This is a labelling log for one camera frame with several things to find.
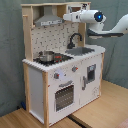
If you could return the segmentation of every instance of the small pot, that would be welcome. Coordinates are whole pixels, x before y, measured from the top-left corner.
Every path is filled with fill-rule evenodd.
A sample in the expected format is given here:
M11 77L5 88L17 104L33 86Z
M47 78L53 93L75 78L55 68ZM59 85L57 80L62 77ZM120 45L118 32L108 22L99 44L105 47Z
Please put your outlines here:
M52 51L39 52L39 54L39 59L43 62L50 62L54 60L54 52Z

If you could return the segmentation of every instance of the sink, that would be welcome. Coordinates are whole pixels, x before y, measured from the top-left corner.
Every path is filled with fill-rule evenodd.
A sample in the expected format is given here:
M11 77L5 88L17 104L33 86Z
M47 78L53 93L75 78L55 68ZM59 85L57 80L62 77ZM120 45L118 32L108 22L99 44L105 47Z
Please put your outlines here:
M78 48L68 49L65 51L65 53L71 54L74 56L82 56L82 55L85 55L87 53L94 52L94 51L95 51L94 49L78 47Z

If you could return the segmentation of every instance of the knob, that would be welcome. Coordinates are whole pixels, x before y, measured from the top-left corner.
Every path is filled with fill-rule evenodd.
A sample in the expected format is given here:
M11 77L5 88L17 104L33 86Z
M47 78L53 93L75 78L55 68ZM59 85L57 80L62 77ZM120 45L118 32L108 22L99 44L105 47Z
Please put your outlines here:
M59 74L58 74L58 73L55 73L55 74L54 74L54 78L55 78L55 79L59 79Z
M75 72L78 68L77 67L73 67L72 71Z

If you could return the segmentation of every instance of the kitchen hood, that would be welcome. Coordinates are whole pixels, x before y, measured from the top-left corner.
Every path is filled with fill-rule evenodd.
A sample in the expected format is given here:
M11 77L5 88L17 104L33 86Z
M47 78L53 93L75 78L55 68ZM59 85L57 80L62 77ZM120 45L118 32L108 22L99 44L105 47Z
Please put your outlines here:
M43 13L44 16L34 22L36 27L64 23L62 18L53 15L52 5L44 6Z

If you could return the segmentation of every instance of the faucet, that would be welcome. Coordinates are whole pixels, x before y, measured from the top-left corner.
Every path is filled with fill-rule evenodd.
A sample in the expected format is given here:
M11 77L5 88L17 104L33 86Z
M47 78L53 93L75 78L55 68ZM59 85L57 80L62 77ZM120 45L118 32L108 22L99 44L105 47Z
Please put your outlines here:
M80 41L82 41L82 35L80 33L74 33L71 37L70 37L70 43L67 45L68 49L72 49L73 47L75 47L75 44L73 44L72 39L75 35L80 36Z

